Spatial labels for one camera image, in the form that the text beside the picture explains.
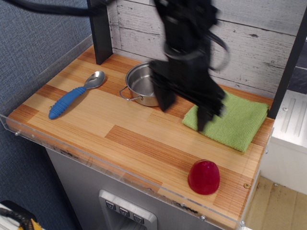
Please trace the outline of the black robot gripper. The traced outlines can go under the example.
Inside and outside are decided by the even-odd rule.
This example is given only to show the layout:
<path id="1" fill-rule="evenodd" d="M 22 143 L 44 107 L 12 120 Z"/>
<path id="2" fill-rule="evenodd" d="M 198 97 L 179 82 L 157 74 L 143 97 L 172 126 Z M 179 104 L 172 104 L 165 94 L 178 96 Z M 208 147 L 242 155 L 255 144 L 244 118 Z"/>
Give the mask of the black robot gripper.
<path id="1" fill-rule="evenodd" d="M 203 131 L 215 115 L 220 116 L 225 92 L 209 76 L 207 54 L 203 51 L 179 53 L 166 49 L 167 61 L 150 61 L 153 91 L 160 109 L 165 112 L 176 95 L 198 106 L 197 130 Z"/>

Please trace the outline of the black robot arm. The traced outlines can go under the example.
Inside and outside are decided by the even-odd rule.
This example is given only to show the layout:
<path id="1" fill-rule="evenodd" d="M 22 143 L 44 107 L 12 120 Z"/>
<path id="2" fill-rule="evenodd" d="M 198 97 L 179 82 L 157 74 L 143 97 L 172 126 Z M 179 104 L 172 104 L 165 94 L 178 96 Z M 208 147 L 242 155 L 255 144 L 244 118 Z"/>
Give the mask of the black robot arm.
<path id="1" fill-rule="evenodd" d="M 167 61 L 150 62 L 154 94 L 162 111 L 176 96 L 197 105 L 197 130 L 223 109 L 224 91 L 209 75 L 211 42 L 225 48 L 212 34 L 218 10 L 210 0 L 156 0 L 156 10 L 164 24 L 164 53 Z"/>

